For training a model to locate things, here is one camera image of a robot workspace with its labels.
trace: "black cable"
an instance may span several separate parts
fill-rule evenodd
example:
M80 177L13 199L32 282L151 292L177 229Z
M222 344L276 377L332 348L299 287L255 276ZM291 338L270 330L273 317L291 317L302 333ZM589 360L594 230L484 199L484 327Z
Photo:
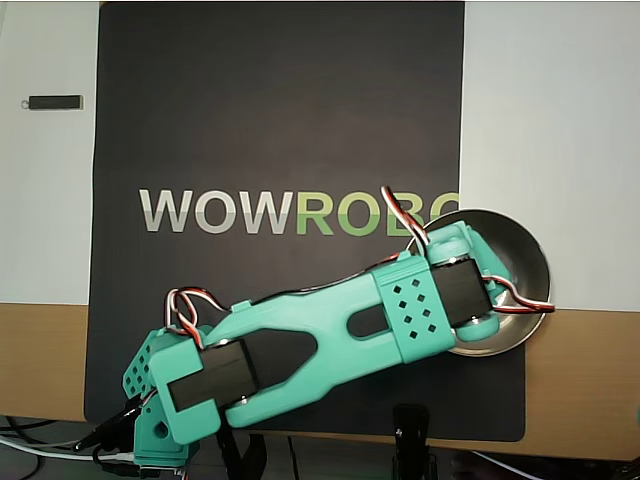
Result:
M29 478L35 477L40 470L44 467L44 459L38 455L36 455L36 466L27 473L24 477L20 477L18 480L28 480Z
M291 463L293 464L293 478L295 478L295 480L300 480L298 459L296 457L296 451L293 448L293 440L291 440L291 437L287 436L287 441L289 442L289 454L291 455Z
M7 431L14 431L16 433L16 437L21 438L22 440L24 440L27 443L30 443L31 445L44 445L46 443L49 442L43 442L42 440L38 440L37 438L33 438L30 435L27 435L25 432L23 432L22 430L24 430L23 425L19 425L15 419L13 417L5 417L7 419L7 423L9 425L11 425L10 427L6 427L9 428L10 430ZM55 450L62 450L65 452L70 452L71 448L70 447L51 447L52 449Z
M56 423L56 420L44 420L42 422L27 423L26 425L17 425L17 428L19 428L20 430L30 430L32 428L46 427L47 425L51 425L52 423ZM13 427L13 426L0 427L0 432L15 432L15 431L16 431L16 427Z
M16 435L18 435L20 438L22 438L24 441L26 441L27 443L33 445L34 441L31 437L29 437L29 435L25 434L22 431L22 425L18 425L18 422L16 422L12 417L5 417L7 420L7 423L11 426L11 429L16 432ZM27 480L29 478L33 478L35 475L38 474L38 472L40 472L40 470L42 470L44 468L44 464L45 464L45 459L43 457L41 457L40 455L36 455L36 466L34 467L33 470L31 470L31 472L27 473L24 477L20 478L20 480Z

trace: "black clamp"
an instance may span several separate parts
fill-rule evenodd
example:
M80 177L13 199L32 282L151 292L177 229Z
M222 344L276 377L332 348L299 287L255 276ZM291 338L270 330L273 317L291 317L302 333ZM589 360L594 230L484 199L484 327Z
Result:
M429 453L429 410L423 405L396 405L393 409L396 455L393 480L438 480L435 455Z

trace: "wooden surface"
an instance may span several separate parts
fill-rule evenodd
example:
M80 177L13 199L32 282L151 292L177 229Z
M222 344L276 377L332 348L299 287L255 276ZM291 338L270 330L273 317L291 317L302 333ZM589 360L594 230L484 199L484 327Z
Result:
M84 419L87 312L86 306L0 304L0 414ZM524 439L433 440L432 445L532 455L637 457L639 338L640 313L566 310L548 316L527 344ZM392 437L310 435L393 442Z

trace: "black poster board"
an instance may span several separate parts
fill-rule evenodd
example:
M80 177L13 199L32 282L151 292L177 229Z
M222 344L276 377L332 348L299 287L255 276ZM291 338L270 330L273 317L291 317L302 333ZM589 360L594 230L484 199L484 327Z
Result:
M401 250L382 184L408 193L425 220L456 208L463 32L458 2L102 7L90 421L122 407L121 374L162 326L170 288L200 285L235 303ZM309 353L287 333L247 342L263 384ZM392 434L392 406L418 401L432 411L431 436L518 440L524 381L522 348L447 353L259 427Z

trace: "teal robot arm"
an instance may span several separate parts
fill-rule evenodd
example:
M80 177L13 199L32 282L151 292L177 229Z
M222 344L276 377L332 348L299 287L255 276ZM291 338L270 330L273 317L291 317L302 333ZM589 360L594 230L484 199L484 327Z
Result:
M429 240L425 255L404 251L332 286L237 303L217 326L199 327L203 349L191 337L167 329L151 332L123 377L130 398L146 397L135 424L136 462L184 465L194 445L215 434L223 422L248 427L318 401L336 385L445 352L455 346L456 337L476 341L498 332L499 320L491 306L504 287L482 276L510 279L505 265L464 222L430 231ZM454 276L452 283L447 276L456 270L464 272L464 278ZM469 288L482 289L488 306L471 307L478 314L464 317L467 314L450 297L460 289L463 293L458 294L466 298ZM353 337L349 318L375 305L383 307L389 328ZM172 385L205 369L203 352L263 329L311 334L317 351L284 382L250 392L224 409L217 398L188 408L176 405Z

